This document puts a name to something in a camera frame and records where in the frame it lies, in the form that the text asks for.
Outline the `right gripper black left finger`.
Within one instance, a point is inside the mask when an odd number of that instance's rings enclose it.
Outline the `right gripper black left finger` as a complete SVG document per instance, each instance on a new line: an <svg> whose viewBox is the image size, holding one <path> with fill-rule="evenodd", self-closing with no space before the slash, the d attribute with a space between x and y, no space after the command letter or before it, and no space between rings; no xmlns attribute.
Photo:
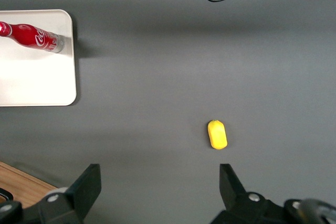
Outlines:
<svg viewBox="0 0 336 224"><path fill-rule="evenodd" d="M34 205L23 208L14 195L1 188L1 223L84 223L101 192L99 164L91 164L66 188L48 193Z"/></svg>

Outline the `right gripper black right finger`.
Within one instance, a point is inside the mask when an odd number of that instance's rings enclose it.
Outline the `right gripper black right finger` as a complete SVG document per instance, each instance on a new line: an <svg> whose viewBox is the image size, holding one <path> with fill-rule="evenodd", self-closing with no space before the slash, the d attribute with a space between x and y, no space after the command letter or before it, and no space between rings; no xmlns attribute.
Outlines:
<svg viewBox="0 0 336 224"><path fill-rule="evenodd" d="M307 223L298 199L278 206L259 193L246 191L230 164L219 166L219 191L225 209L211 223Z"/></svg>

